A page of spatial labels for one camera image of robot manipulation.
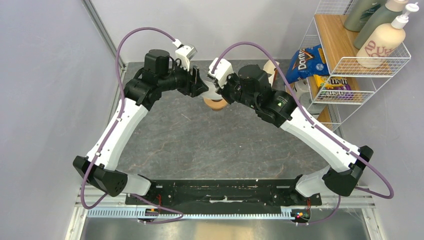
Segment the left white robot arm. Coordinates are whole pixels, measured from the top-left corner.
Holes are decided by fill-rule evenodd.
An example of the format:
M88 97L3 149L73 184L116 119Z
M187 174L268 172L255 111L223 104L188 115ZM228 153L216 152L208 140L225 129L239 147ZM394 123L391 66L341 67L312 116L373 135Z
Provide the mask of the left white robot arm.
M184 45L175 51L175 58L161 49L151 49L145 55L144 66L126 83L124 99L96 145L72 163L85 182L111 197L137 194L147 205L156 200L157 191L149 179L116 168L130 136L163 92L177 90L194 98L209 90L199 68L190 63L196 53L194 47Z

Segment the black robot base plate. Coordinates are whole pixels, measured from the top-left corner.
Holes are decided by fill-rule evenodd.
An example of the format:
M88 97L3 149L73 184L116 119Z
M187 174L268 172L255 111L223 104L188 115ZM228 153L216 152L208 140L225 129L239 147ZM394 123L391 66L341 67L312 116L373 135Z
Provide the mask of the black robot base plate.
M169 179L153 180L143 198L189 214L278 214L281 207L321 206L316 193L295 191L297 179Z

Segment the round wooden dripper stand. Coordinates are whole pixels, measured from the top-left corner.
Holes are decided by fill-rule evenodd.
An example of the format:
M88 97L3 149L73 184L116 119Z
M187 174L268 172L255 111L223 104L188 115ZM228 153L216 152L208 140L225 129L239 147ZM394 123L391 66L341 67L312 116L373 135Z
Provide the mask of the round wooden dripper stand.
M204 98L203 101L209 108L211 108L215 112L221 111L228 105L228 103L224 99L213 100L209 98Z

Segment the single white coffee filter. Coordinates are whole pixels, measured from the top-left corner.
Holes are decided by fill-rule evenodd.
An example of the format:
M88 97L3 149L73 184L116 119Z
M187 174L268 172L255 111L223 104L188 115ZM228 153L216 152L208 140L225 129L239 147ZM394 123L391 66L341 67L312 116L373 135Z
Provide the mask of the single white coffee filter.
M220 94L216 93L217 87L211 81L208 81L208 80L202 80L202 81L208 88L207 91L200 94L200 96L202 98L210 99L210 100L217 100L217 101L223 99L223 97Z

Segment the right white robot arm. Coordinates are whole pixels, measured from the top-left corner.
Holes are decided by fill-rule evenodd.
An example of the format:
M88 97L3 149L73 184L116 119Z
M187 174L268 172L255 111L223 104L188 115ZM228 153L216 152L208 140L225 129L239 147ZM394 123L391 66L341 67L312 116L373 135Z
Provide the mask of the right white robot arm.
M214 92L228 104L253 109L261 120L297 137L327 162L325 168L297 178L288 191L292 203L300 205L322 190L348 197L357 189L373 155L371 148L350 144L317 122L292 95L273 89L271 74L258 65L246 65L235 73L231 63L224 61L210 68L208 77Z

